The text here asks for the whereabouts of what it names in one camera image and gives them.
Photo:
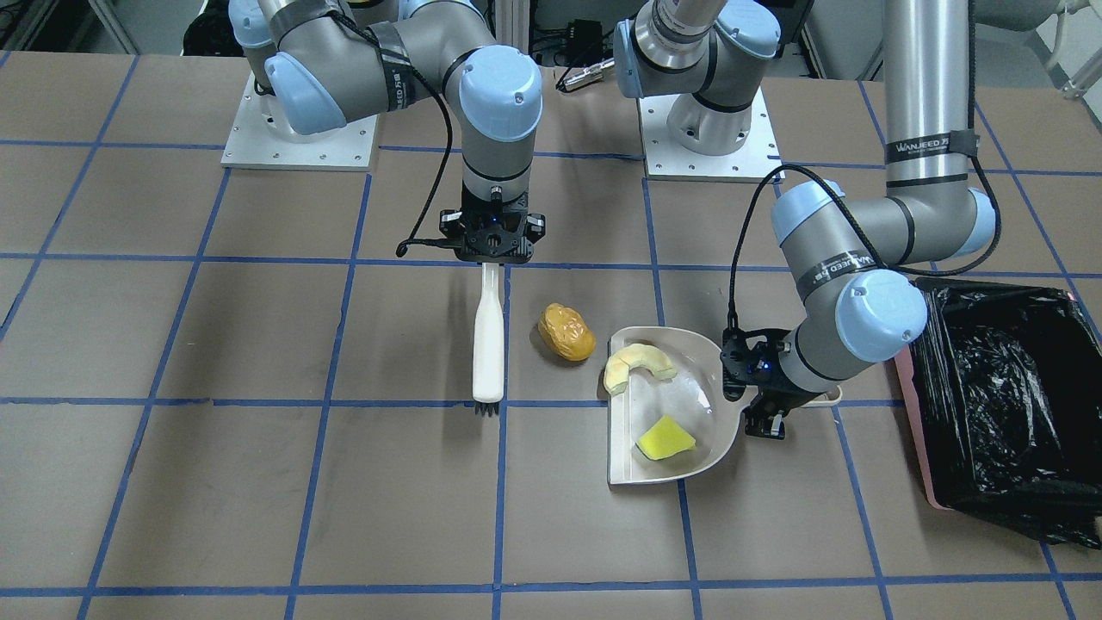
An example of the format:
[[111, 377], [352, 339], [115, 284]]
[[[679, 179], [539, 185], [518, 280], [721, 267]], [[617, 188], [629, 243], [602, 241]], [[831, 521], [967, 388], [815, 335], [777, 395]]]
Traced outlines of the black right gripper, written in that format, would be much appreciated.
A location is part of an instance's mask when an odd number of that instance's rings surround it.
[[539, 213], [493, 213], [489, 208], [464, 211], [444, 209], [437, 231], [444, 247], [461, 262], [526, 264], [534, 255], [534, 243], [543, 239], [545, 216]]

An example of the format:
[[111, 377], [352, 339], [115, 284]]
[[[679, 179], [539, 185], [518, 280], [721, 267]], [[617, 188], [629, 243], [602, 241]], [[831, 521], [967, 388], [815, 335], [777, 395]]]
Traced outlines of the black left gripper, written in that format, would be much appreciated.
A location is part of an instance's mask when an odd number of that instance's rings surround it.
[[744, 331], [725, 328], [721, 333], [721, 391], [734, 401], [748, 387], [758, 388], [750, 406], [743, 409], [744, 431], [748, 436], [784, 440], [784, 417], [792, 407], [818, 398], [815, 392], [797, 387], [780, 365], [788, 350], [788, 333], [779, 328]]

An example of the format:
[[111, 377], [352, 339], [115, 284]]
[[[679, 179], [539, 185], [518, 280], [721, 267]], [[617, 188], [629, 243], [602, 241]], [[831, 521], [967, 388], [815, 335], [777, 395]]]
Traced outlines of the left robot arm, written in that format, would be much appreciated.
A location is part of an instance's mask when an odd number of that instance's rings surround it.
[[[784, 438], [784, 416], [871, 365], [890, 360], [926, 328], [912, 285], [923, 262], [980, 252], [1000, 239], [1000, 208], [980, 171], [975, 132], [975, 3], [884, 4], [887, 129], [883, 197], [851, 202], [796, 164], [807, 181], [771, 210], [804, 319], [792, 330], [741, 329], [727, 308], [721, 335], [724, 394], [758, 393], [744, 411], [750, 436]], [[776, 17], [754, 1], [648, 1], [613, 35], [619, 90], [673, 96], [666, 129], [700, 156], [728, 156], [752, 128], [752, 104], [780, 42]]]

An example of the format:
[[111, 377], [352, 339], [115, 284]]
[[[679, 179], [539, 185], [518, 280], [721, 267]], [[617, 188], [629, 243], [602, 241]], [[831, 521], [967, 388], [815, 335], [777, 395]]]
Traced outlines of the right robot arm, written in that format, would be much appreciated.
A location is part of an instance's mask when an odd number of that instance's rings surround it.
[[293, 133], [436, 102], [463, 189], [425, 246], [462, 262], [523, 264], [545, 233], [528, 208], [543, 113], [534, 59], [497, 43], [469, 1], [233, 1], [233, 39]]

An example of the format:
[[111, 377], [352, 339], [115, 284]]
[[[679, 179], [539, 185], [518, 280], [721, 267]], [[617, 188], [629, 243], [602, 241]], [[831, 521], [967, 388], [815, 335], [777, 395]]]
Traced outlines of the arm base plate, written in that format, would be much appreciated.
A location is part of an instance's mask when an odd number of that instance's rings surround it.
[[736, 113], [704, 108], [688, 94], [637, 104], [649, 180], [757, 182], [782, 164], [761, 90]]
[[251, 74], [220, 163], [240, 170], [366, 172], [372, 164], [378, 120], [371, 116], [323, 133], [299, 134], [276, 96], [256, 91]]

